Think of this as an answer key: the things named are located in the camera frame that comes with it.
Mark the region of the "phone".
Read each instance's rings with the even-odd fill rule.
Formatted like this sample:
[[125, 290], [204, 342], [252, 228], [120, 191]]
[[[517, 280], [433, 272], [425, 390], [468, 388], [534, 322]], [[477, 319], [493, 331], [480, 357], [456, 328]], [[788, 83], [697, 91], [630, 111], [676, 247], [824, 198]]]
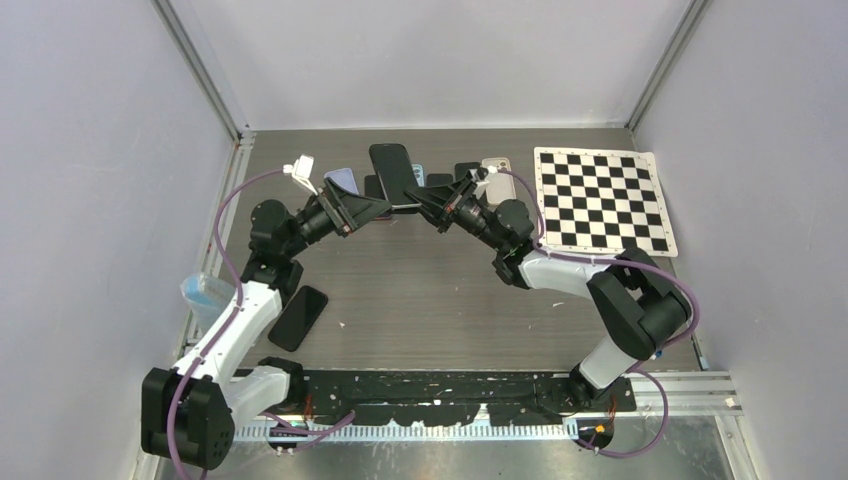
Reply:
[[417, 209], [420, 204], [406, 193], [408, 188], [418, 186], [406, 147], [398, 143], [372, 144], [368, 153], [392, 209], [396, 212]]
[[[381, 181], [376, 174], [366, 175], [364, 177], [364, 193], [367, 197], [379, 200], [385, 200], [385, 194], [382, 188]], [[384, 221], [392, 218], [392, 211], [387, 210], [376, 217], [376, 220]]]
[[452, 174], [447, 173], [432, 173], [426, 176], [425, 185], [427, 187], [450, 185], [454, 182]]

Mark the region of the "light-blue phone case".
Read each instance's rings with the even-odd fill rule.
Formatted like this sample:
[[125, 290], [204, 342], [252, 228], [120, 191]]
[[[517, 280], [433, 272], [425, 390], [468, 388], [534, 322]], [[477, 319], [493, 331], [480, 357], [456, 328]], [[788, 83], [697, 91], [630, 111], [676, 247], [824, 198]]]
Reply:
[[426, 177], [423, 166], [421, 164], [412, 164], [412, 171], [414, 174], [414, 178], [416, 180], [416, 184], [419, 187], [423, 187], [426, 185]]

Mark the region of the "lilac phone case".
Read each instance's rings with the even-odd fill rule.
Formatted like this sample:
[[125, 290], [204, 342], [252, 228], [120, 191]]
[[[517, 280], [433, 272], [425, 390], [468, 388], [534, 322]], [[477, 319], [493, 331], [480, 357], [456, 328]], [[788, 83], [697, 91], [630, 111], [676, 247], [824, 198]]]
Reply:
[[359, 189], [353, 170], [349, 167], [335, 169], [324, 174], [325, 179], [330, 179], [347, 192], [358, 195]]

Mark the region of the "black smartphone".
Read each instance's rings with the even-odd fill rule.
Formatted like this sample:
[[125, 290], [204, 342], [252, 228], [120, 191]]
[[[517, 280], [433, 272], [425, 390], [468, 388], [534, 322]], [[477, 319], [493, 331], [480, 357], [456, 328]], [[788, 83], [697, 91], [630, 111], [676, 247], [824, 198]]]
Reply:
[[481, 164], [479, 162], [461, 162], [454, 166], [454, 178], [457, 182], [479, 180], [479, 170]]

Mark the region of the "beige phone case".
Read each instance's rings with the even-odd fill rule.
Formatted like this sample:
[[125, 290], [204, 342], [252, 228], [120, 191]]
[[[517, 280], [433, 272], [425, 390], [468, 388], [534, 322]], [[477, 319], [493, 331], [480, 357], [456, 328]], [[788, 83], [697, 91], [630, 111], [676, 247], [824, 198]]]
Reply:
[[490, 207], [497, 207], [504, 201], [514, 200], [516, 198], [513, 177], [509, 174], [502, 173], [502, 170], [511, 170], [511, 164], [508, 158], [485, 158], [481, 161], [481, 166], [488, 170], [495, 170], [494, 173], [487, 175], [489, 184], [486, 188], [485, 195]]

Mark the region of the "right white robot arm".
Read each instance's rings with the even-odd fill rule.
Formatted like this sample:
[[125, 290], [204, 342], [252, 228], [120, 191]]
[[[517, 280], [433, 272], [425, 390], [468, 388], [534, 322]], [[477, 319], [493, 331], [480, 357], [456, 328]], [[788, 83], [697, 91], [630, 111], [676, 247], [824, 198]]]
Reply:
[[492, 248], [493, 267], [505, 284], [559, 291], [594, 303], [606, 335], [569, 372], [565, 387], [577, 406], [596, 410], [610, 398], [611, 385], [620, 376], [695, 329], [700, 315], [696, 297], [638, 247], [612, 256], [543, 248], [544, 220], [537, 205], [508, 199], [490, 209], [479, 198], [496, 173], [472, 170], [451, 184], [414, 184], [404, 192], [439, 232], [458, 226]]

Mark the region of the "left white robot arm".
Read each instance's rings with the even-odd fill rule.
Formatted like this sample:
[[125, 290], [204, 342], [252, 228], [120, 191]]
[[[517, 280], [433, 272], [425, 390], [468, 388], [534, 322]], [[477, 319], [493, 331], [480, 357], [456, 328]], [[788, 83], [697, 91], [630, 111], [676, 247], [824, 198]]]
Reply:
[[203, 474], [226, 458], [236, 431], [271, 406], [298, 412], [307, 398], [297, 366], [272, 360], [229, 384], [262, 331], [293, 300], [303, 268], [298, 254], [334, 233], [346, 237], [389, 212], [387, 200], [351, 193], [328, 180], [291, 213], [278, 200], [251, 212], [250, 256], [228, 306], [172, 367], [153, 368], [141, 386], [141, 448], [168, 458], [177, 474]]

